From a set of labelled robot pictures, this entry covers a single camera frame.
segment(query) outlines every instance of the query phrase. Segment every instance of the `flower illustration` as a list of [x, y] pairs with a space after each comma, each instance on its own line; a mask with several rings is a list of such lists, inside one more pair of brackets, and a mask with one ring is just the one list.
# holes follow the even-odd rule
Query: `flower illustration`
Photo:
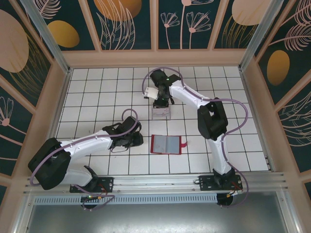
[[192, 33], [203, 32], [210, 30], [210, 24], [208, 24], [208, 13], [197, 13], [193, 18], [193, 12], [187, 13], [187, 24], [190, 32], [189, 49], [191, 49], [191, 37]]
[[176, 15], [176, 12], [175, 13], [168, 13], [167, 15], [166, 15], [166, 13], [162, 13], [161, 14], [161, 20], [162, 20], [164, 27], [165, 27], [167, 45], [169, 46], [169, 49], [171, 49], [169, 37], [168, 37], [168, 33], [167, 33], [167, 28], [178, 26], [180, 24], [178, 17]]
[[203, 5], [214, 2], [214, 0], [181, 0], [181, 3], [184, 6], [190, 6], [190, 5]]
[[8, 98], [5, 103], [4, 97], [0, 97], [0, 125], [8, 126], [13, 111], [14, 102]]

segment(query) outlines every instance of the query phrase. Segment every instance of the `grid floor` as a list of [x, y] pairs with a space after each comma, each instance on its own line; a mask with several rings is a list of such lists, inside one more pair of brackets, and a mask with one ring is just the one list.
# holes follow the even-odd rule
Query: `grid floor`
[[[173, 67], [179, 69], [184, 81], [209, 98], [232, 98], [248, 108], [247, 124], [234, 135], [227, 136], [231, 163], [241, 171], [268, 170], [257, 129], [237, 67]], [[207, 141], [197, 129], [197, 113], [175, 100], [171, 120], [151, 120], [152, 101], [144, 99], [141, 83], [154, 67], [75, 69], [70, 81], [57, 132], [60, 141], [97, 132], [104, 126], [121, 121], [127, 108], [138, 113], [144, 143], [139, 147], [100, 151], [77, 161], [89, 165], [98, 175], [176, 174], [212, 171], [212, 155]], [[149, 80], [145, 86], [154, 86]], [[243, 122], [244, 110], [237, 104], [224, 102], [228, 130]], [[181, 135], [188, 146], [181, 155], [150, 153], [151, 135]]]

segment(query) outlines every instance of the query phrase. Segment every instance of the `cable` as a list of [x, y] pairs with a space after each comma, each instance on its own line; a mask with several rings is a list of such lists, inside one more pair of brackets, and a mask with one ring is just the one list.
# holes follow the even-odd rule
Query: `cable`
[[155, 68], [155, 69], [149, 71], [148, 74], [146, 74], [146, 76], [144, 77], [144, 79], [143, 79], [143, 81], [142, 81], [142, 84], [141, 84], [141, 89], [142, 89], [142, 93], [143, 93], [143, 94], [145, 94], [145, 92], [144, 92], [144, 83], [145, 83], [146, 79], [148, 78], [148, 76], [149, 76], [152, 72], [154, 72], [154, 71], [156, 71], [156, 70], [158, 70], [158, 69], [169, 69], [169, 70], [172, 70], [172, 71], [176, 72], [176, 73], [179, 75], [180, 79], [181, 79], [181, 83], [182, 83], [184, 89], [185, 89], [186, 91], [188, 91], [190, 94], [192, 94], [194, 97], [199, 98], [199, 99], [201, 99], [202, 101], [207, 101], [207, 102], [230, 101], [230, 102], [234, 102], [234, 103], [239, 104], [239, 105], [242, 106], [242, 108], [245, 110], [245, 119], [244, 119], [244, 121], [242, 122], [242, 124], [241, 124], [240, 126], [234, 128], [234, 129], [232, 129], [232, 130], [226, 132], [226, 133], [222, 136], [222, 138], [221, 138], [222, 152], [223, 152], [223, 156], [224, 156], [225, 161], [229, 164], [230, 167], [232, 167], [233, 169], [235, 169], [235, 170], [243, 177], [243, 179], [245, 180], [245, 184], [246, 184], [246, 195], [245, 195], [244, 199], [243, 199], [240, 203], [238, 203], [238, 204], [230, 205], [230, 206], [227, 206], [227, 207], [230, 207], [230, 208], [231, 208], [231, 207], [236, 207], [236, 206], [239, 206], [239, 205], [243, 204], [243, 203], [246, 201], [246, 199], [247, 199], [247, 197], [248, 197], [248, 194], [249, 194], [249, 185], [248, 185], [248, 182], [247, 182], [246, 177], [245, 177], [239, 170], [237, 170], [237, 169], [229, 162], [229, 160], [228, 160], [228, 158], [227, 158], [227, 156], [226, 156], [226, 154], [225, 154], [224, 138], [225, 138], [227, 135], [229, 135], [230, 133], [232, 133], [232, 132], [234, 132], [234, 131], [236, 131], [236, 130], [239, 130], [240, 128], [242, 128], [242, 127], [246, 124], [246, 122], [247, 122], [247, 120], [248, 120], [248, 110], [247, 110], [246, 106], [245, 106], [243, 103], [241, 103], [240, 101], [238, 101], [238, 100], [233, 100], [233, 99], [215, 99], [215, 100], [212, 100], [212, 99], [203, 99], [201, 96], [199, 96], [199, 95], [193, 93], [191, 90], [189, 90], [189, 89], [185, 86], [184, 78], [183, 78], [182, 74], [181, 74], [179, 71], [177, 71], [177, 70], [175, 70], [175, 69], [173, 69], [173, 68], [170, 68], [170, 67], [158, 67], [158, 68]]
[[[60, 148], [54, 150], [54, 151], [51, 152], [47, 157], [45, 157], [45, 158], [41, 161], [41, 163], [39, 163], [39, 165], [35, 168], [34, 172], [31, 174], [31, 177], [30, 177], [30, 185], [31, 185], [31, 186], [39, 186], [39, 185], [40, 185], [39, 183], [34, 183], [34, 178], [35, 178], [36, 173], [38, 172], [38, 170], [41, 168], [41, 166], [42, 166], [49, 158], [51, 158], [53, 155], [55, 155], [55, 154], [58, 153], [59, 151], [61, 151], [61, 150], [63, 150], [63, 149], [66, 149], [66, 148], [68, 148], [68, 147], [74, 146], [74, 145], [76, 145], [76, 144], [78, 144], [78, 143], [80, 143], [80, 142], [84, 142], [84, 141], [90, 140], [90, 139], [99, 139], [99, 138], [102, 138], [102, 137], [119, 137], [119, 136], [123, 136], [123, 135], [125, 135], [125, 134], [131, 132], [131, 131], [136, 127], [136, 125], [137, 125], [137, 123], [138, 123], [138, 114], [137, 114], [137, 112], [136, 112], [134, 109], [131, 109], [131, 108], [125, 109], [125, 110], [123, 111], [123, 113], [122, 113], [122, 116], [121, 116], [122, 120], [123, 120], [124, 113], [127, 112], [127, 111], [132, 111], [132, 112], [134, 112], [134, 113], [135, 113], [135, 116], [136, 116], [134, 125], [133, 125], [128, 131], [123, 132], [123, 133], [120, 133], [120, 134], [113, 134], [113, 135], [102, 134], [102, 135], [97, 135], [97, 136], [89, 136], [89, 137], [80, 139], [80, 140], [78, 140], [78, 141], [76, 141], [76, 142], [73, 142], [73, 143], [69, 143], [69, 144], [67, 144], [67, 145], [65, 145], [65, 146], [63, 146], [63, 147], [60, 147]], [[91, 195], [91, 196], [101, 197], [101, 198], [111, 197], [111, 198], [110, 198], [108, 201], [106, 201], [104, 204], [99, 205], [99, 206], [96, 206], [96, 207], [94, 207], [93, 209], [87, 209], [87, 208], [85, 208], [85, 207], [84, 207], [84, 203], [85, 203], [85, 202], [84, 202], [83, 205], [82, 205], [82, 206], [84, 207], [84, 210], [88, 210], [88, 211], [97, 210], [97, 209], [99, 209], [99, 208], [104, 207], [105, 205], [107, 205], [110, 201], [112, 201], [112, 200], [115, 198], [114, 195], [99, 195], [99, 194], [95, 194], [95, 193], [90, 193], [90, 192], [84, 190], [82, 187], [80, 187], [80, 186], [78, 186], [78, 185], [76, 185], [76, 184], [74, 184], [73, 186], [75, 186], [75, 187], [76, 187], [77, 189], [79, 189], [80, 191], [82, 191], [82, 192], [84, 192], [84, 193], [87, 193], [87, 194], [89, 194], [89, 195]]]

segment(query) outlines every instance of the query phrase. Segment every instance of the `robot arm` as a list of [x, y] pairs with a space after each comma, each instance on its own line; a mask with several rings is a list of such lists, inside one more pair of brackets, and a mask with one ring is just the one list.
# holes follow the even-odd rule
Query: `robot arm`
[[[221, 102], [203, 101], [203, 99], [208, 98], [200, 95], [186, 85], [192, 93], [197, 94], [201, 99], [195, 97], [184, 89], [181, 79], [176, 75], [167, 77], [163, 71], [156, 70], [150, 77], [158, 89], [147, 87], [145, 97], [155, 99], [154, 107], [166, 108], [168, 107], [169, 100], [171, 100], [173, 104], [173, 98], [177, 98], [197, 111], [198, 130], [200, 134], [207, 139], [211, 148], [214, 163], [213, 171], [221, 186], [221, 180], [223, 180], [224, 177], [235, 174], [234, 170], [226, 162], [221, 148], [221, 138], [224, 133], [226, 133], [226, 127], [228, 125], [223, 104]], [[227, 154], [225, 142], [224, 145], [225, 153]]]
[[52, 189], [59, 184], [77, 184], [87, 186], [91, 190], [97, 185], [96, 173], [88, 166], [75, 167], [73, 161], [101, 150], [111, 150], [120, 146], [127, 149], [140, 146], [143, 144], [143, 137], [139, 132], [141, 130], [139, 121], [132, 131], [123, 136], [97, 138], [98, 135], [124, 133], [133, 127], [135, 121], [134, 117], [129, 116], [123, 123], [103, 127], [102, 130], [92, 135], [70, 141], [59, 142], [55, 138], [50, 138], [31, 159], [28, 168], [33, 172], [51, 152], [68, 144], [73, 144], [49, 158], [40, 167], [35, 177], [45, 190]]

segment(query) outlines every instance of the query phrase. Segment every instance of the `white tile floor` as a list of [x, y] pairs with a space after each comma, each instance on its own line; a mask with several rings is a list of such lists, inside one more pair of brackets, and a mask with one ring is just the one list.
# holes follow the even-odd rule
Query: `white tile floor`
[[[212, 171], [212, 155], [197, 129], [197, 113], [175, 100], [171, 120], [151, 120], [152, 101], [141, 95], [141, 82], [154, 67], [75, 69], [64, 103], [57, 139], [78, 138], [121, 121], [127, 108], [137, 111], [142, 124], [144, 144], [123, 151], [100, 151], [75, 163], [90, 165], [98, 175], [176, 174]], [[238, 132], [227, 137], [229, 158], [241, 171], [268, 170], [267, 160], [250, 112], [237, 67], [174, 67], [185, 83], [207, 97], [233, 98], [247, 106], [250, 119]], [[154, 86], [152, 81], [146, 86]], [[244, 110], [237, 104], [224, 103], [228, 130], [241, 124]], [[181, 155], [150, 154], [152, 134], [181, 135], [188, 146]]]

